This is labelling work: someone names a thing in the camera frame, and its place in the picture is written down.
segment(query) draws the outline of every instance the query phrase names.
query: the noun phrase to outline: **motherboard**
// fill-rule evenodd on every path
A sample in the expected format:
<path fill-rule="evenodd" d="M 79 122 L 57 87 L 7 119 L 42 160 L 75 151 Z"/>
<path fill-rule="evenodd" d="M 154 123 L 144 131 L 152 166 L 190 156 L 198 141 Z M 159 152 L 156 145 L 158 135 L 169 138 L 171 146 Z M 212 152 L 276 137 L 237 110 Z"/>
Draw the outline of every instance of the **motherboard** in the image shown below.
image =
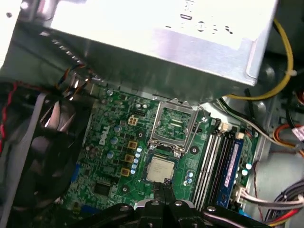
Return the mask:
<path fill-rule="evenodd" d="M 153 199 L 153 183 L 165 179 L 171 179 L 177 199 L 190 200 L 197 209 L 227 208 L 233 186 L 246 186 L 258 141 L 253 130 L 176 100 L 106 88 L 99 97 L 51 226 L 64 227 L 117 203 L 136 206 Z"/>

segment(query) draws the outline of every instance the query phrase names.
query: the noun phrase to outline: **black fan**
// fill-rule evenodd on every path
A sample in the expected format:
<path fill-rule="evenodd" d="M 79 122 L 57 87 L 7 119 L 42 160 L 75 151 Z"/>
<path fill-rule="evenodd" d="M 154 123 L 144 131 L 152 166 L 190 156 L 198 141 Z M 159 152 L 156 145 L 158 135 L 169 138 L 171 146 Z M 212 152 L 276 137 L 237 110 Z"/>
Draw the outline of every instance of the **black fan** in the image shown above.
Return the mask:
<path fill-rule="evenodd" d="M 1 155 L 7 168 L 0 227 L 9 214 L 10 222 L 29 222 L 67 190 L 89 118 L 90 109 L 80 104 L 26 91 L 27 101 L 19 99 L 25 94 L 18 89 L 7 109 L 8 136 Z M 35 105 L 29 97 L 35 98 Z"/>

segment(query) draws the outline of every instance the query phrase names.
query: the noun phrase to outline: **motherboard slot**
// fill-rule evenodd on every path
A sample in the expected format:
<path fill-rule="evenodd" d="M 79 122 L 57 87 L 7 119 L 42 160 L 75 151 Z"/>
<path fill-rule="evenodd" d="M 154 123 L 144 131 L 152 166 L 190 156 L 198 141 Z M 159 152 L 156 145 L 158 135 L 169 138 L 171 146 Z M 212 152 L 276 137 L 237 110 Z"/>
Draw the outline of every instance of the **motherboard slot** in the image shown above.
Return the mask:
<path fill-rule="evenodd" d="M 201 210 L 204 206 L 204 201 L 206 199 L 206 193 L 209 188 L 209 181 L 211 178 L 211 171 L 213 170 L 215 158 L 217 151 L 219 149 L 221 137 L 212 134 L 208 140 L 206 147 L 205 156 L 201 169 L 199 172 L 199 177 L 197 180 L 196 188 L 192 196 L 192 202 L 197 210 Z"/>
<path fill-rule="evenodd" d="M 234 145 L 235 134 L 227 132 L 223 136 L 222 144 L 220 146 L 220 152 L 217 158 L 217 168 L 213 173 L 213 179 L 211 179 L 210 189 L 209 189 L 209 199 L 208 204 L 214 205 L 216 202 L 216 197 L 219 192 L 220 183 L 224 173 L 225 164 L 228 162 L 229 154 L 232 146 Z"/>

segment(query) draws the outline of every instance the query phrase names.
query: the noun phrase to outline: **metal power supply casing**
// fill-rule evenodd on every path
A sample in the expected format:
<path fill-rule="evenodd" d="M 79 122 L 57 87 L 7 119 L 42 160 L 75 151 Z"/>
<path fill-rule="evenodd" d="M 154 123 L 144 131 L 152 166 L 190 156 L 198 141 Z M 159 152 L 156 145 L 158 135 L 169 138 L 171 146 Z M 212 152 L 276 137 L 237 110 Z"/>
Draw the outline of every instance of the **metal power supply casing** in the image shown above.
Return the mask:
<path fill-rule="evenodd" d="M 62 0 L 48 27 L 102 80 L 203 103 L 257 82 L 276 0 Z"/>

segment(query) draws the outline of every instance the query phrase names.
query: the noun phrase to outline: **dell logo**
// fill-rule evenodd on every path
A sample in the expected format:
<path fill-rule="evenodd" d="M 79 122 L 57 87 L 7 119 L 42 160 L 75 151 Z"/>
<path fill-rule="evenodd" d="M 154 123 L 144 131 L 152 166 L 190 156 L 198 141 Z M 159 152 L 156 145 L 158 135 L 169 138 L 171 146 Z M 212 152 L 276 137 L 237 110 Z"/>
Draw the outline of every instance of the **dell logo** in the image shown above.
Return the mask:
<path fill-rule="evenodd" d="M 108 136 L 109 129 L 110 129 L 109 126 L 104 127 L 103 133 L 102 133 L 102 135 L 101 135 L 101 139 L 99 140 L 99 145 L 102 145 L 102 146 L 105 145 L 105 140 L 106 140 L 106 138 L 107 138 L 107 136 Z"/>

